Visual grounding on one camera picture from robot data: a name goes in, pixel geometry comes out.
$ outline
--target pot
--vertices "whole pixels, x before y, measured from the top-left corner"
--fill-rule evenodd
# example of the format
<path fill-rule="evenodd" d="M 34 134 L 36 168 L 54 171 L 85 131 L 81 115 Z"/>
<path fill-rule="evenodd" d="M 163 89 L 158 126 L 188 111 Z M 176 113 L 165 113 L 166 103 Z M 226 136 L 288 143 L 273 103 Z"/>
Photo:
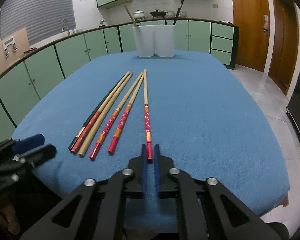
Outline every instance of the pot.
<path fill-rule="evenodd" d="M 133 13 L 133 18 L 134 19 L 146 18 L 145 12 L 137 10 L 136 12 Z"/>
<path fill-rule="evenodd" d="M 164 12 L 164 11 L 161 11 L 159 9 L 156 9 L 155 11 L 151 12 L 150 14 L 151 14 L 152 18 L 154 18 L 154 17 L 162 17 L 162 18 L 164 18 L 165 15 L 167 14 L 167 12 Z"/>

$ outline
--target metal screw head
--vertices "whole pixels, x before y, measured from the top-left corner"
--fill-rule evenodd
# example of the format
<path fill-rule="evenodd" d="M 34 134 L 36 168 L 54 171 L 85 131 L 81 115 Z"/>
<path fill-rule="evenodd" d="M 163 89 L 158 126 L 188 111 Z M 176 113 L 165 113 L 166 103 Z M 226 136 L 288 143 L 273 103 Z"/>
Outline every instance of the metal screw head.
<path fill-rule="evenodd" d="M 86 179 L 83 184 L 86 185 L 87 187 L 91 187 L 95 184 L 95 182 L 96 181 L 94 179 Z"/>
<path fill-rule="evenodd" d="M 17 182 L 17 181 L 19 180 L 19 176 L 18 176 L 17 174 L 13 174 L 13 175 L 11 176 L 11 178 L 12 178 L 12 180 L 13 180 L 14 182 Z"/>
<path fill-rule="evenodd" d="M 122 174 L 123 175 L 131 175 L 133 173 L 133 170 L 132 169 L 124 169 L 122 171 Z"/>
<path fill-rule="evenodd" d="M 177 175 L 177 174 L 180 173 L 180 170 L 179 170 L 178 168 L 171 168 L 171 169 L 169 170 L 169 172 L 170 172 L 170 174 L 172 174 L 172 175 Z"/>
<path fill-rule="evenodd" d="M 218 183 L 218 180 L 215 178 L 209 178 L 207 179 L 207 183 L 211 186 L 216 185 Z"/>

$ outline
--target tile floor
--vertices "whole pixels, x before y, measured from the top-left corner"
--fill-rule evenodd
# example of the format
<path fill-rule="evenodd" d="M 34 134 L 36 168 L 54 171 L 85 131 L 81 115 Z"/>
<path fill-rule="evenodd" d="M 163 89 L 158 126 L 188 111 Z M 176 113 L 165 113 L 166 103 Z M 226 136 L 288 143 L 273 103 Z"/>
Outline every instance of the tile floor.
<path fill-rule="evenodd" d="M 236 65 L 235 70 L 230 72 L 241 82 L 266 116 L 281 146 L 289 174 L 289 205 L 273 209 L 262 219 L 266 223 L 285 224 L 292 236 L 300 225 L 300 147 L 286 115 L 289 101 L 277 85 L 260 71 Z"/>

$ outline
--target blue towel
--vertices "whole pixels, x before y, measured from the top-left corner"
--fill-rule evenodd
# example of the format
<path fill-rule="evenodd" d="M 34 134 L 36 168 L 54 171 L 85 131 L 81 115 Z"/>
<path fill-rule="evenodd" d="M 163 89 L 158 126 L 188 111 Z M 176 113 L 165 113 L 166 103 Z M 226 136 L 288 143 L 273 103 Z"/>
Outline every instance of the blue towel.
<path fill-rule="evenodd" d="M 145 143 L 143 86 L 113 156 L 107 153 L 123 110 L 95 162 L 88 155 L 111 114 L 143 69 L 147 69 L 153 145 L 193 178 L 215 177 L 256 214 L 282 200 L 290 185 L 278 142 L 259 107 L 236 78 L 209 54 L 177 51 L 172 58 L 138 58 L 136 52 L 92 60 L 46 95 L 23 119 L 13 138 L 41 133 L 57 148 L 34 174 L 60 196 L 85 179 L 110 178 L 140 155 Z M 100 100 L 127 71 L 134 75 L 103 121 L 86 156 L 68 146 Z M 147 167 L 143 200 L 127 200 L 125 227 L 177 232 L 174 200 L 155 195 L 154 167 Z"/>

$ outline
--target window blind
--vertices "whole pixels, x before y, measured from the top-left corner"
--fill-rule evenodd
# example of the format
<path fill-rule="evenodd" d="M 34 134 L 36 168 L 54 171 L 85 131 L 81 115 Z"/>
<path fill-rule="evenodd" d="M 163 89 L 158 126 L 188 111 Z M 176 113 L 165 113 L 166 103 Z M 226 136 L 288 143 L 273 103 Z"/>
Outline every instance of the window blind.
<path fill-rule="evenodd" d="M 75 28 L 72 0 L 6 0 L 1 7 L 0 36 L 4 39 L 25 27 L 32 45 L 61 33 L 63 18 L 69 29 Z"/>

